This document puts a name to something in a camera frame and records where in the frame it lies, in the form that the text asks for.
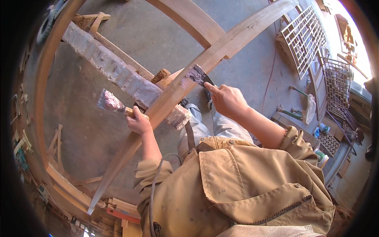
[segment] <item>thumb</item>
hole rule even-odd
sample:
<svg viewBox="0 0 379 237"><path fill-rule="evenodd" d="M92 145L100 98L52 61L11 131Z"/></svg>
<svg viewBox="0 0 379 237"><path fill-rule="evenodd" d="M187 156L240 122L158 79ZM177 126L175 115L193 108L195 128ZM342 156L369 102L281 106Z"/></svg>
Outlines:
<svg viewBox="0 0 379 237"><path fill-rule="evenodd" d="M217 96L220 92L220 89L216 86L211 85L209 82L204 82L204 86L215 96Z"/></svg>
<svg viewBox="0 0 379 237"><path fill-rule="evenodd" d="M134 116L136 116L136 119L141 119L141 117L143 117L141 111L139 110L139 108L137 106L133 106L133 113L134 113Z"/></svg>

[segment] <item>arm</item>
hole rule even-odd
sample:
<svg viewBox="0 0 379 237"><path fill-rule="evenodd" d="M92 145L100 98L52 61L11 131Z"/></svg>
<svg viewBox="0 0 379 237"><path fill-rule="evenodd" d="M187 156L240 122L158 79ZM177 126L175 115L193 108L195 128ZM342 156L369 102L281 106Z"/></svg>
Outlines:
<svg viewBox="0 0 379 237"><path fill-rule="evenodd" d="M126 117L128 127L133 132L136 132L142 136L142 148L143 148L143 160L148 159L162 159L161 151L159 150L157 141L154 137L153 128L149 120L147 120L139 110L137 106L133 107L133 113L136 116L135 119Z"/></svg>
<svg viewBox="0 0 379 237"><path fill-rule="evenodd" d="M213 104L220 114L236 121L251 132L265 148L278 149L285 129L251 108L238 88L221 85L220 88L204 83L212 93Z"/></svg>

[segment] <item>lattice window panel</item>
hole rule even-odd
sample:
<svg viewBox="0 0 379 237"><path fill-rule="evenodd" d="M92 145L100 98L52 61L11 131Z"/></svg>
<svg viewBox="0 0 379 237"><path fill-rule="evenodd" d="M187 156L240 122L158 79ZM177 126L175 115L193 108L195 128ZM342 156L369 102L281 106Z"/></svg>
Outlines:
<svg viewBox="0 0 379 237"><path fill-rule="evenodd" d="M351 80L353 78L350 65L330 58L322 58L323 72L325 76L326 94L328 99L327 109L333 114L346 119L346 111L349 108L349 96Z"/></svg>
<svg viewBox="0 0 379 237"><path fill-rule="evenodd" d="M333 157L340 147L340 143L334 136L328 134L320 133L320 136L317 138L321 144L325 147L325 149L331 154Z"/></svg>
<svg viewBox="0 0 379 237"><path fill-rule="evenodd" d="M301 80L314 60L319 47L326 45L324 30L312 6L305 9L280 33L292 53Z"/></svg>

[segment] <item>cable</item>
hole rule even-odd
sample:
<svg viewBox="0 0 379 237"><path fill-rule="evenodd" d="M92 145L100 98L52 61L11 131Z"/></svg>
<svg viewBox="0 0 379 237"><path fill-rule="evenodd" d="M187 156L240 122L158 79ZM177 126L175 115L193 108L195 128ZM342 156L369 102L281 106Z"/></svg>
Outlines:
<svg viewBox="0 0 379 237"><path fill-rule="evenodd" d="M158 175L159 175L159 172L161 171L161 168L162 168L162 164L163 164L163 161L164 159L169 156L169 155L174 155L176 156L178 159L179 159L179 166L182 165L182 161L180 160L179 156L177 154L174 154L174 153L168 153L166 154L161 162L159 163L159 166L158 166L158 171L155 175L155 178L154 178L154 181L153 181L153 184L151 185L151 193L150 193L150 203L149 203L149 224L150 224L150 236L151 237L156 237L155 235L155 232L154 232L154 222L153 222L153 197L154 197L154 190L155 190L155 183L157 182L157 179L158 179Z"/></svg>
<svg viewBox="0 0 379 237"><path fill-rule="evenodd" d="M268 89L268 85L270 85L271 76L273 75L273 71L274 71L275 58L276 58L276 45L275 45L275 54L274 54L273 67L271 68L270 79L268 79L268 83L267 83L267 87L266 87L265 96L263 97L263 103L262 103L262 115L263 115L263 116L264 116L264 114L263 114L263 108L264 108L264 105L265 105L267 89Z"/></svg>

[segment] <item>jacket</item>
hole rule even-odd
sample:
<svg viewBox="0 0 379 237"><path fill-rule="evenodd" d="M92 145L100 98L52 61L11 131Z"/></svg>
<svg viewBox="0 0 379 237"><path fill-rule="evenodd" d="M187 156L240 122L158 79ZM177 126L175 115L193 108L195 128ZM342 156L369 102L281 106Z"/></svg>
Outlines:
<svg viewBox="0 0 379 237"><path fill-rule="evenodd" d="M161 236L217 236L235 224L312 225L326 234L335 207L324 187L317 156L292 126L280 149L244 140L206 137L212 151L188 154L175 172L164 161L154 193L153 220ZM144 160L135 172L141 228L150 236L148 206L160 161Z"/></svg>

